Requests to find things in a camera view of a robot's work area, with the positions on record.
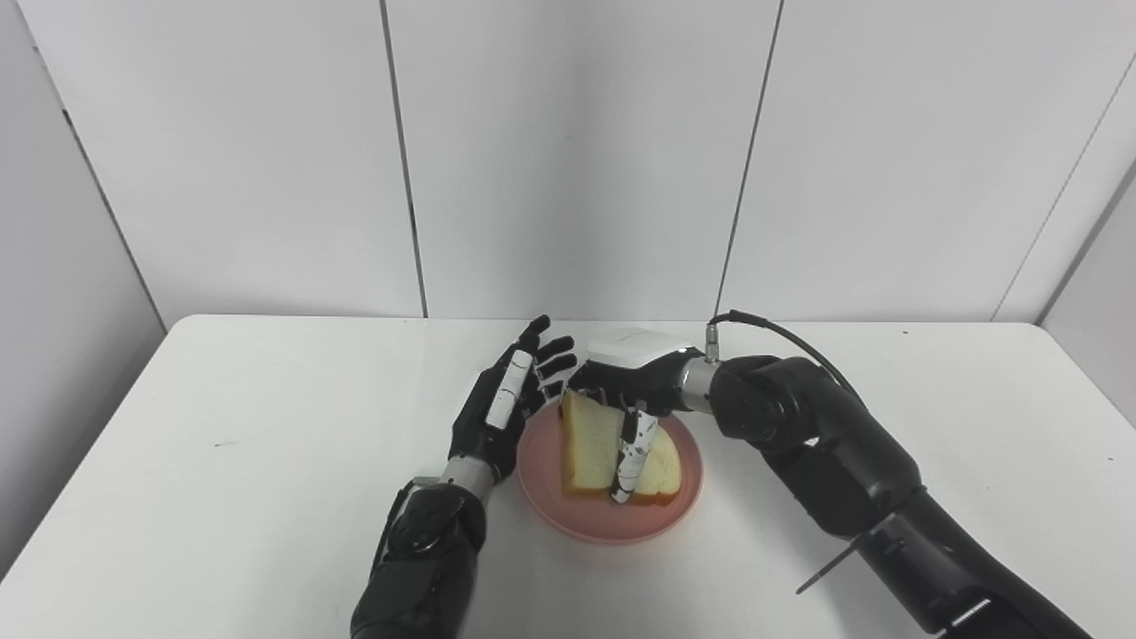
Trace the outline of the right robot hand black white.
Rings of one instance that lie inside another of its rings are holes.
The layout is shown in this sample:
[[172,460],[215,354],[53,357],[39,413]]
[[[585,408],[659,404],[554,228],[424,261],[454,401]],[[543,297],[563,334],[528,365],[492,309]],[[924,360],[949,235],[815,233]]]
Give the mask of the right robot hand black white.
[[609,489],[613,503],[629,504],[644,483],[659,421],[684,407],[682,374],[702,356],[690,341],[644,327],[613,330],[588,343],[567,388],[623,412]]

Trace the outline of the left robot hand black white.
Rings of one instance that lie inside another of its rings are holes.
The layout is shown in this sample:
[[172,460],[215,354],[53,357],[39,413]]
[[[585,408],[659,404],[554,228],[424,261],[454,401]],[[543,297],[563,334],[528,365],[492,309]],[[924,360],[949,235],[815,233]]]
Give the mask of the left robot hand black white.
[[535,317],[479,373],[452,424],[449,460],[482,462],[496,486],[511,476],[527,420],[563,396],[563,376],[579,364],[573,337],[542,341],[551,325],[548,314]]

